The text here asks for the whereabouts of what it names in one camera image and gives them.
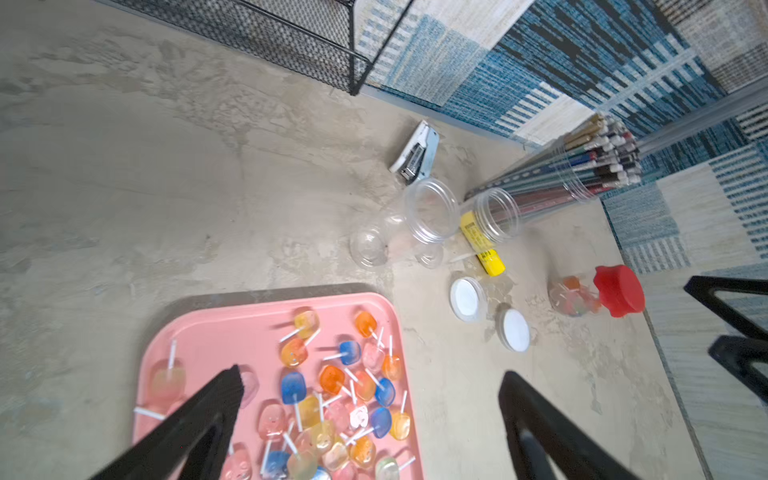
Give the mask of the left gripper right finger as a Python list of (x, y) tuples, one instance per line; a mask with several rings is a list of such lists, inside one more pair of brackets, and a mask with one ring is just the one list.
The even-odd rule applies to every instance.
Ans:
[(518, 373), (504, 373), (498, 403), (519, 479), (553, 479), (552, 464), (567, 479), (636, 477)]

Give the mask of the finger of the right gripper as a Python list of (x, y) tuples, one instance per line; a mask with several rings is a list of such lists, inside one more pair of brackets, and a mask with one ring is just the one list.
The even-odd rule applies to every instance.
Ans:
[(762, 402), (767, 402), (767, 375), (757, 364), (767, 364), (767, 342), (739, 336), (720, 336), (708, 353)]
[(693, 276), (684, 290), (726, 324), (747, 338), (766, 339), (767, 329), (718, 297), (718, 292), (767, 296), (767, 281), (728, 277)]

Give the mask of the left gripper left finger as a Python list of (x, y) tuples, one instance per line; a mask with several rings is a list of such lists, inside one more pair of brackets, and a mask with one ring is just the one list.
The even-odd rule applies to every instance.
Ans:
[(227, 456), (244, 385), (234, 365), (221, 371), (96, 479), (217, 479)]

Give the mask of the red lid candy jar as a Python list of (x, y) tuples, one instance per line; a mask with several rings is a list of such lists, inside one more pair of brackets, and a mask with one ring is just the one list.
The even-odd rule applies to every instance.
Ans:
[(597, 266), (548, 280), (551, 306), (561, 314), (581, 317), (607, 311), (613, 318), (642, 313), (646, 297), (638, 276), (628, 266)]

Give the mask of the translucent white jar lid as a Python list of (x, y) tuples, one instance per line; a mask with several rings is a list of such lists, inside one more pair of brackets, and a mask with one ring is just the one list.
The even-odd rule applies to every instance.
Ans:
[(449, 293), (451, 308), (457, 318), (472, 323), (486, 319), (487, 299), (480, 283), (471, 277), (455, 280)]

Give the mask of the white lid candy jar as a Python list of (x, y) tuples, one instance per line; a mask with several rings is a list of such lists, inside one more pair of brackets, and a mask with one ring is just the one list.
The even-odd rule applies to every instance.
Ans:
[(427, 247), (416, 259), (428, 268), (476, 257), (490, 277), (500, 276), (506, 266), (498, 247), (513, 240), (522, 229), (521, 210), (511, 194), (490, 188), (465, 201), (460, 207), (459, 230), (437, 246)]

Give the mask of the clear candy jar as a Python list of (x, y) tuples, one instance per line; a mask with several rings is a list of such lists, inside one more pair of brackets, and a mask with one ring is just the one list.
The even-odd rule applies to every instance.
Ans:
[(436, 268), (444, 243), (459, 229), (459, 216), (459, 202), (445, 183), (418, 180), (351, 234), (351, 257), (364, 268), (403, 260)]

